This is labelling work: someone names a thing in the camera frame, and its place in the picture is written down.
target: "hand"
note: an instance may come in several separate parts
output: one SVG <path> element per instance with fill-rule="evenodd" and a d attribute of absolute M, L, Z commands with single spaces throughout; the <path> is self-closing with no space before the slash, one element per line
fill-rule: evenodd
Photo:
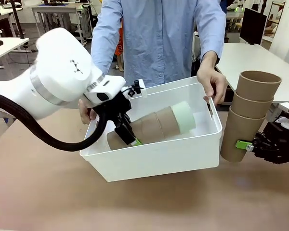
<path fill-rule="evenodd" d="M 207 52 L 197 72 L 197 79 L 207 95 L 205 100 L 207 101 L 208 97 L 212 97 L 215 105 L 224 101 L 224 92 L 227 86 L 225 76 L 214 70 L 216 59 L 215 52 Z"/>
<path fill-rule="evenodd" d="M 79 109 L 80 118 L 83 124 L 90 124 L 91 120 L 96 119 L 95 111 L 91 108 L 87 108 L 85 103 L 82 100 L 78 101 L 78 109 Z"/>

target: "finger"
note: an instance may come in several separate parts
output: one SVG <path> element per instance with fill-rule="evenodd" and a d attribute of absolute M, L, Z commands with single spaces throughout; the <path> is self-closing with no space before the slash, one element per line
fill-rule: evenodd
<path fill-rule="evenodd" d="M 80 113 L 80 118 L 83 124 L 90 124 L 90 118 L 88 115 L 88 109 L 85 107 L 82 100 L 78 101 L 78 109 Z"/>
<path fill-rule="evenodd" d="M 90 124 L 91 120 L 88 115 L 88 109 L 85 108 L 84 110 L 80 111 L 80 118 L 83 124 Z"/>
<path fill-rule="evenodd" d="M 209 98 L 208 98 L 208 96 L 204 96 L 203 99 L 207 102 L 207 104 L 209 104 Z"/>
<path fill-rule="evenodd" d="M 214 104 L 215 105 L 220 103 L 222 100 L 223 93 L 224 93 L 224 86 L 225 86 L 224 80 L 216 82 L 216 86 L 215 86 L 216 87 L 216 95 L 214 97 Z"/>
<path fill-rule="evenodd" d="M 201 82 L 201 84 L 202 84 L 202 86 L 203 86 L 203 88 L 204 88 L 204 91 L 205 91 L 206 95 L 207 95 L 208 97 L 212 97 L 213 94 L 214 94 L 214 89 L 213 89 L 213 87 L 212 87 L 212 85 L 211 85 L 211 83 L 210 83 L 210 79 L 209 79 L 209 78 L 206 78 L 205 80 L 203 80 L 203 81 Z"/>
<path fill-rule="evenodd" d="M 96 119 L 96 112 L 93 109 L 91 109 L 90 110 L 90 120 L 95 120 L 95 119 Z"/>

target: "shirt sleeve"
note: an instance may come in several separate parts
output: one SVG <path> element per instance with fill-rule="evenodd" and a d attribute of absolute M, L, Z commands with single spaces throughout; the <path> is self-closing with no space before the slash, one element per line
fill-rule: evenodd
<path fill-rule="evenodd" d="M 104 0 L 93 30 L 91 57 L 106 75 L 119 42 L 122 13 L 121 0 Z"/>
<path fill-rule="evenodd" d="M 226 28 L 226 14 L 220 0 L 198 0 L 194 17 L 201 42 L 201 59 L 208 51 L 214 51 L 218 58 L 223 51 Z"/>

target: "person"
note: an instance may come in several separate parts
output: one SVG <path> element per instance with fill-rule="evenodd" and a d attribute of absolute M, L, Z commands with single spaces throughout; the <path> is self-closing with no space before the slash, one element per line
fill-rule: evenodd
<path fill-rule="evenodd" d="M 201 41 L 197 78 L 207 97 L 224 99 L 225 77 L 214 70 L 222 54 L 226 17 L 220 0 L 104 0 L 93 31 L 93 63 L 106 75 L 119 40 L 123 20 L 124 78 L 143 79 L 152 87 L 191 75 L 194 23 Z M 95 119 L 83 101 L 83 123 Z"/>

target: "computer screen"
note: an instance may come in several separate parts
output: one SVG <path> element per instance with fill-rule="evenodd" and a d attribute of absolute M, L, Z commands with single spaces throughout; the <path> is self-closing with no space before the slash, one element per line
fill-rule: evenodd
<path fill-rule="evenodd" d="M 261 44 L 266 16 L 245 8 L 240 37 L 249 44 Z"/>

